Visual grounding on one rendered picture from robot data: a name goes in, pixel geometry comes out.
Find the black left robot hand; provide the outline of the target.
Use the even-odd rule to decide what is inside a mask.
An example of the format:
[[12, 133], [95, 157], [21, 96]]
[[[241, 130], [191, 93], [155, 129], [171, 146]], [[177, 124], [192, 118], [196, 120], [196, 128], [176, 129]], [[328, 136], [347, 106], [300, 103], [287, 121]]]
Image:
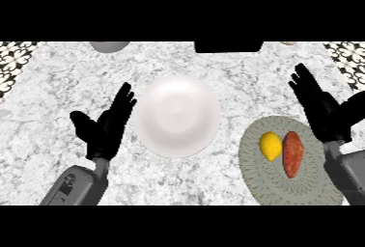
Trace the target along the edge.
[[102, 112], [95, 121], [81, 111], [69, 113], [69, 119], [75, 127], [75, 135], [87, 144], [86, 158], [103, 158], [111, 160], [118, 153], [126, 124], [137, 100], [131, 85], [124, 83], [109, 108]]

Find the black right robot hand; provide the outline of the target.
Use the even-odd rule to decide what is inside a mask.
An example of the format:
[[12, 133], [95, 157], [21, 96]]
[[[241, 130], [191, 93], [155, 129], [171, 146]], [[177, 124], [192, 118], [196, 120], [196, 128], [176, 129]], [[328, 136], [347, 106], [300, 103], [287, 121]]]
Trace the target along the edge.
[[296, 65], [288, 85], [304, 109], [307, 123], [322, 143], [352, 141], [350, 128], [365, 120], [365, 92], [356, 93], [343, 103], [325, 92], [304, 64]]

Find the orange-red sweet potato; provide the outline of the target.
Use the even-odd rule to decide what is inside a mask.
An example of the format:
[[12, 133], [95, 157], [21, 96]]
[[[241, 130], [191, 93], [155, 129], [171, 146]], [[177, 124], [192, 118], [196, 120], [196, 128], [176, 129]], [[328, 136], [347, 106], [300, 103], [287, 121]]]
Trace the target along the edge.
[[290, 131], [282, 141], [282, 165], [288, 178], [294, 178], [300, 170], [304, 156], [304, 146], [300, 135]]

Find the white round plate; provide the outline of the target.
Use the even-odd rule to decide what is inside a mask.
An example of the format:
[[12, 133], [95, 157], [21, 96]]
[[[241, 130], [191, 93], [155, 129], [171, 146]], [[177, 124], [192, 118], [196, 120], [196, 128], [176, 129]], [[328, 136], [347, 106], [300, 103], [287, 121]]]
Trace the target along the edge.
[[219, 133], [217, 94], [191, 76], [163, 77], [139, 96], [133, 121], [137, 138], [155, 154], [170, 158], [192, 156], [207, 148]]

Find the grey-green round placemat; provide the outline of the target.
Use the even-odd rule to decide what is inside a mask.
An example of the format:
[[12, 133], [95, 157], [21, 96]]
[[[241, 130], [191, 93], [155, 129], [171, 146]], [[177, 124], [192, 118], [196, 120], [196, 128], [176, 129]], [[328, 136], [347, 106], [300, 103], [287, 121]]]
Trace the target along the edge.
[[[284, 139], [296, 131], [304, 146], [300, 170], [287, 177], [282, 156], [267, 161], [260, 151], [260, 138], [272, 131]], [[269, 116], [247, 127], [238, 151], [239, 169], [248, 190], [262, 206], [340, 206], [344, 196], [324, 170], [324, 148], [310, 128], [284, 116]]]

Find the yellow lemon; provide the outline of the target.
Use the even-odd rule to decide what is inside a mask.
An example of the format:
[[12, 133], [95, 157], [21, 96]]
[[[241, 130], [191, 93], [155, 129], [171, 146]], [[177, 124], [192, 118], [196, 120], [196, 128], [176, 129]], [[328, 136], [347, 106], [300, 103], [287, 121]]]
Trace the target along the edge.
[[279, 136], [266, 132], [260, 138], [260, 151], [267, 161], [273, 161], [282, 152], [282, 143]]

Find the grey round bowl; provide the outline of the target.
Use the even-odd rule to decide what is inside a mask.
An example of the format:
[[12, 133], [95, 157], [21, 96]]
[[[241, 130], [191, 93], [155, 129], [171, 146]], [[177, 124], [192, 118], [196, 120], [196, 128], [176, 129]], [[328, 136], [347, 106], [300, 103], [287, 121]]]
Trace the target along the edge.
[[114, 53], [124, 49], [127, 41], [92, 41], [90, 45], [100, 53]]

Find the black box-shaped appliance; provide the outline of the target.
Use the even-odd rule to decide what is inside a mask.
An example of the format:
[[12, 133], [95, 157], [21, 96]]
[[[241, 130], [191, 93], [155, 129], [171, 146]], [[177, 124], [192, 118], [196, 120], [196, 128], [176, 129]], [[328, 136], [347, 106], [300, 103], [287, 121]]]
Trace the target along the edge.
[[235, 52], [259, 52], [263, 46], [262, 41], [196, 41], [194, 48], [196, 53], [235, 53]]

